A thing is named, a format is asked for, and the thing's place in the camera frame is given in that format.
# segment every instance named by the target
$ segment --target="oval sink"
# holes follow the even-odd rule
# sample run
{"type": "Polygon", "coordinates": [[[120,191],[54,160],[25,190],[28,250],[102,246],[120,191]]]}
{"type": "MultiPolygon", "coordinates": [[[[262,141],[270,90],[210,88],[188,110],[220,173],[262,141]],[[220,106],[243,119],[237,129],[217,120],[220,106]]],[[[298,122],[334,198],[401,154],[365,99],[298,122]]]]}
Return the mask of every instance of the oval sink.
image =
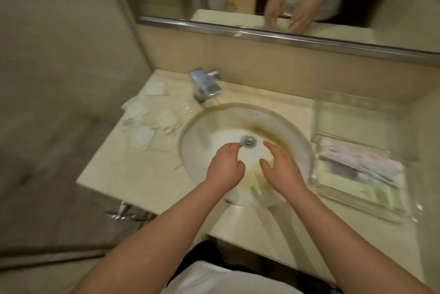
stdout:
{"type": "Polygon", "coordinates": [[[313,159],[310,143],[282,116],[252,105],[222,104],[205,109],[185,126],[179,150],[186,170],[200,183],[221,146],[242,142],[239,160],[246,164],[246,174],[226,195],[226,201],[245,207],[269,207],[284,199],[269,186],[261,171],[260,158],[273,163],[263,141],[288,149],[308,182],[313,159]]]}

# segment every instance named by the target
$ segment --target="backsplash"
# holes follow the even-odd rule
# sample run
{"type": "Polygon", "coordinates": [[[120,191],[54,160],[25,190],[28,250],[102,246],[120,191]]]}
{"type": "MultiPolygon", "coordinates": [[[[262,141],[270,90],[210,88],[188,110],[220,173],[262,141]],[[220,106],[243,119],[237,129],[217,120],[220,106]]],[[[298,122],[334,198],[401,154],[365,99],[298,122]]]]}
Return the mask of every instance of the backsplash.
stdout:
{"type": "Polygon", "coordinates": [[[440,86],[440,68],[138,25],[154,68],[215,69],[224,80],[315,98],[321,89],[410,104],[440,86]]]}

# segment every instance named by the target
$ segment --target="reflected hand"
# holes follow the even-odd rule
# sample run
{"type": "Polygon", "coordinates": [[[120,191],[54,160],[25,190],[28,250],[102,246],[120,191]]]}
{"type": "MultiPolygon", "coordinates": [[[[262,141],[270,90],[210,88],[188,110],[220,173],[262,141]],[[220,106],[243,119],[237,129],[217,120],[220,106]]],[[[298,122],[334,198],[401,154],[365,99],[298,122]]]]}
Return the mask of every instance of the reflected hand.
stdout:
{"type": "Polygon", "coordinates": [[[318,9],[319,3],[315,0],[305,1],[299,7],[295,8],[292,17],[290,18],[289,29],[295,34],[304,33],[313,22],[318,9]]]}
{"type": "Polygon", "coordinates": [[[266,25],[274,25],[279,16],[284,12],[286,0],[268,0],[264,11],[264,22],[266,25]]]}
{"type": "Polygon", "coordinates": [[[241,143],[230,143],[220,147],[211,160],[205,182],[224,188],[225,193],[240,183],[245,175],[245,164],[238,161],[241,143]]]}
{"type": "Polygon", "coordinates": [[[297,194],[307,191],[300,169],[292,155],[270,142],[264,141],[264,145],[271,151],[275,162],[272,168],[267,160],[261,158],[260,166],[264,177],[275,191],[285,198],[291,192],[297,194]]]}

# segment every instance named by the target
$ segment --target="chrome faucet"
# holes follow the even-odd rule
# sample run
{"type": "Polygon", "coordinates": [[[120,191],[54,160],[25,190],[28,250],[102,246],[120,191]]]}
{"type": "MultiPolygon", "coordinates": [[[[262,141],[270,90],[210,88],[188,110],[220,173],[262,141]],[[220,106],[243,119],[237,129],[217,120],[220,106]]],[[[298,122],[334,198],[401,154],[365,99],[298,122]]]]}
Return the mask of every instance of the chrome faucet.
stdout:
{"type": "Polygon", "coordinates": [[[190,75],[194,87],[194,97],[200,104],[220,93],[221,88],[215,80],[222,79],[222,76],[217,71],[206,73],[199,68],[192,71],[190,75]]]}

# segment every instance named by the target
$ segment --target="mirror frame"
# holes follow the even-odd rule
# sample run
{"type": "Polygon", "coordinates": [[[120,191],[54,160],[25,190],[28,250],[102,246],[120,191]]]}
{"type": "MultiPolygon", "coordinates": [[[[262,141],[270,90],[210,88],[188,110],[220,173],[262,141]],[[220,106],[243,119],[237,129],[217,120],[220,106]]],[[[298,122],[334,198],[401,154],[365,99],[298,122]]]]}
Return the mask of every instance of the mirror frame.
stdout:
{"type": "Polygon", "coordinates": [[[230,27],[219,24],[202,23],[190,20],[169,19],[155,16],[145,16],[137,6],[139,0],[126,0],[131,14],[139,25],[148,25],[184,31],[197,32],[208,35],[219,35],[260,41],[285,46],[294,46],[304,49],[337,52],[375,59],[400,61],[420,65],[440,66],[440,52],[426,52],[413,49],[404,49],[377,44],[364,44],[354,41],[343,41],[330,38],[293,35],[268,30],[252,28],[230,27]]]}

